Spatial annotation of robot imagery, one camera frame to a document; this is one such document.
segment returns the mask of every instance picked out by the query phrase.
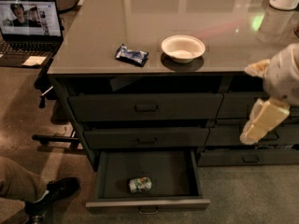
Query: shoe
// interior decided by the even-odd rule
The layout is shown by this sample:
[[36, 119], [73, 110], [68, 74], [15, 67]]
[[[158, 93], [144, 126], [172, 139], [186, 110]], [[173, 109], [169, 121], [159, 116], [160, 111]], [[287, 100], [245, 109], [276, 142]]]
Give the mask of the shoe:
[[25, 203], [25, 213], [29, 216], [42, 215], [51, 203], [71, 196], [79, 188], [75, 177], [51, 181], [47, 185], [49, 193], [38, 203]]

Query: chair leg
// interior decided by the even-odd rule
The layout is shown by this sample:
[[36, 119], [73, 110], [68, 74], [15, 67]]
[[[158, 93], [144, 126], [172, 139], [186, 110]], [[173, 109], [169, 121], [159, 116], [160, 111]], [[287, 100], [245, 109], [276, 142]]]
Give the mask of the chair leg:
[[32, 135], [33, 140], [37, 140], [41, 145], [47, 145], [49, 142], [63, 142], [63, 143], [72, 143], [79, 144], [78, 138], [75, 137], [75, 131], [73, 130], [70, 136], [55, 136], [55, 135], [42, 135], [34, 134]]
[[43, 223], [43, 220], [43, 216], [30, 216], [29, 219], [23, 224], [41, 224]]

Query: can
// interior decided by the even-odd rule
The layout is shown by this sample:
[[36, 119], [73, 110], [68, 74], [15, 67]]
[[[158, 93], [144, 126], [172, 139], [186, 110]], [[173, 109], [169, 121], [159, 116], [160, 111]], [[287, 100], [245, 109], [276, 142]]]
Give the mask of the can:
[[143, 192], [151, 189], [149, 177], [139, 177], [129, 180], [129, 189], [132, 193]]

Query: open drawer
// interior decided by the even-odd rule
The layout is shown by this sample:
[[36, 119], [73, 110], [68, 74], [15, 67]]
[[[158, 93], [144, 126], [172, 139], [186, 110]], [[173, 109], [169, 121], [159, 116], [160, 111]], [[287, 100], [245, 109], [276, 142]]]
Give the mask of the open drawer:
[[[156, 214], [162, 210], [206, 209], [194, 153], [179, 151], [101, 152], [92, 213], [107, 211]], [[149, 177], [151, 189], [132, 193], [128, 180]]]

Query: person on screen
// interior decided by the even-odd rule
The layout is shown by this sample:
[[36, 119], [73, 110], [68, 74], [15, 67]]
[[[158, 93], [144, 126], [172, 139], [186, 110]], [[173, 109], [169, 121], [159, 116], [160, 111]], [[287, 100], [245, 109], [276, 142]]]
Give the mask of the person on screen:
[[37, 21], [28, 20], [24, 15], [24, 7], [22, 4], [11, 4], [10, 9], [17, 17], [13, 22], [13, 26], [29, 26], [29, 27], [41, 27]]

